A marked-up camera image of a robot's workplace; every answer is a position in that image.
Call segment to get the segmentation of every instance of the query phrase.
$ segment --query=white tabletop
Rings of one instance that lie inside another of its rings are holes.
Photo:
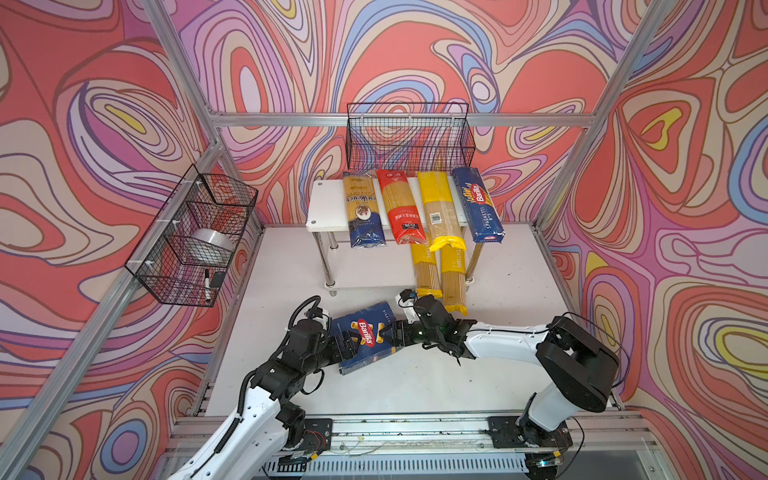
[[[464,215],[461,198],[452,177],[448,177],[448,185],[451,187],[453,204],[456,207],[458,225],[467,226],[467,217]],[[422,205],[422,192],[419,189],[419,179],[408,177],[408,183],[422,218],[422,225],[426,227],[424,207]],[[379,215],[382,218],[382,226],[385,230],[391,230],[389,218],[384,208],[382,191],[377,179],[373,179],[373,188],[376,190],[376,201],[379,203]],[[344,194],[343,180],[315,180],[310,194],[310,211],[306,215],[306,228],[310,232],[346,232],[349,230],[349,221],[346,219],[346,195]]]

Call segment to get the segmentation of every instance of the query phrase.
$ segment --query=barilla spaghetti box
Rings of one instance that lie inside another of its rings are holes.
[[[504,228],[482,183],[480,171],[474,167],[459,167],[453,169],[452,175],[475,243],[501,242]]]
[[[387,302],[362,309],[359,312],[333,319],[331,335],[340,336],[343,330],[360,337],[360,347],[357,355],[339,364],[342,375],[374,363],[386,356],[392,355],[398,349],[385,340],[381,332],[395,321],[395,314]]]

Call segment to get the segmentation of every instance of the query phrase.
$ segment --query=colorful patterned wall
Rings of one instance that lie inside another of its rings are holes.
[[[140,4],[0,2],[0,441],[206,147]],[[147,477],[246,251],[213,309],[136,295],[25,480]]]
[[[546,230],[681,478],[768,478],[767,137],[768,4],[678,2]]]
[[[346,111],[351,101],[463,99],[474,112],[590,112],[643,0],[168,4],[212,108]],[[223,131],[266,223],[302,223],[312,182],[345,169],[345,129]],[[533,220],[578,132],[477,128],[474,165],[507,221]]]

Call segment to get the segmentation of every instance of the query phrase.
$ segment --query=black wire basket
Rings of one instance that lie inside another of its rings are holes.
[[[213,306],[257,197],[240,180],[198,173],[159,240],[131,272],[160,303]]]
[[[346,161],[353,173],[469,167],[475,139],[462,102],[347,104]]]

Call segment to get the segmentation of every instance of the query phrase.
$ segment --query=blue pasta box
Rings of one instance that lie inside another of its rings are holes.
[[[504,228],[482,182],[480,170],[459,167],[453,169],[452,175],[475,243],[501,242],[504,239]]]
[[[342,331],[347,331],[360,338],[357,355],[341,362],[339,373],[346,375],[396,352],[398,348],[382,336],[382,331],[395,320],[387,302],[333,319],[331,335],[340,336]]]

